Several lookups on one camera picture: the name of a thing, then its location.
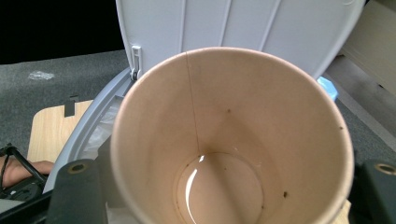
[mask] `blue object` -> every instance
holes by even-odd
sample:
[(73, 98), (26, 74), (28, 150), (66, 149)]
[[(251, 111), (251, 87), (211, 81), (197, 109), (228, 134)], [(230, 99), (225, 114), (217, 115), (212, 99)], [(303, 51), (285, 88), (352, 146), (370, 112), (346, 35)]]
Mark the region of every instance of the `blue object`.
[(337, 99), (338, 91), (334, 87), (332, 82), (330, 82), (330, 80), (324, 77), (319, 77), (317, 82), (329, 94), (329, 96), (332, 98), (333, 101)]

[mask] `beige cup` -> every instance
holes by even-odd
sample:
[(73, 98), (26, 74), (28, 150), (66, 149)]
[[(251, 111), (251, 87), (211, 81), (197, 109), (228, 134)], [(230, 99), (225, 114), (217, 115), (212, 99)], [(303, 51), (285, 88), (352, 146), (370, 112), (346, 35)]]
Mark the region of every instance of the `beige cup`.
[(317, 82), (229, 48), (179, 54), (135, 83), (111, 161), (142, 223), (329, 223), (353, 173), (347, 126)]

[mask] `white plastic lid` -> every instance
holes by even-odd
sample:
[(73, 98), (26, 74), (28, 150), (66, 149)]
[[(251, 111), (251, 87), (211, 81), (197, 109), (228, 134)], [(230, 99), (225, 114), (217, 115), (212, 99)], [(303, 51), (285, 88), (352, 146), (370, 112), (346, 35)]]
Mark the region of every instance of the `white plastic lid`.
[(363, 0), (117, 0), (128, 61), (139, 76), (180, 52), (224, 46), (273, 54), (318, 78), (363, 5)]

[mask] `metal latch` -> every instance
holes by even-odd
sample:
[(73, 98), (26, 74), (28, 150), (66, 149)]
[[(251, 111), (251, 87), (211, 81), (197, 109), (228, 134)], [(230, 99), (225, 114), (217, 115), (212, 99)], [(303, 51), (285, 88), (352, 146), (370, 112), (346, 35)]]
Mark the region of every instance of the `metal latch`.
[(132, 72), (131, 78), (136, 81), (142, 73), (142, 48), (137, 45), (132, 45)]

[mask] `carpeted floor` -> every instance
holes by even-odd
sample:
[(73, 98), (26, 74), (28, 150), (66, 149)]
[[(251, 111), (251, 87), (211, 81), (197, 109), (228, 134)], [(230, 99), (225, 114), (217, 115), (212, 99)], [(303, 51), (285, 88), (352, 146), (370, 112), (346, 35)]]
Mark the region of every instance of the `carpeted floor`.
[[(32, 120), (39, 110), (62, 105), (72, 95), (93, 99), (120, 71), (128, 67), (123, 50), (31, 63), (0, 65), (0, 146), (12, 143), (27, 155)], [(34, 71), (51, 79), (30, 79)], [(356, 162), (380, 159), (396, 162), (396, 153), (375, 132), (336, 101), (351, 133)]]

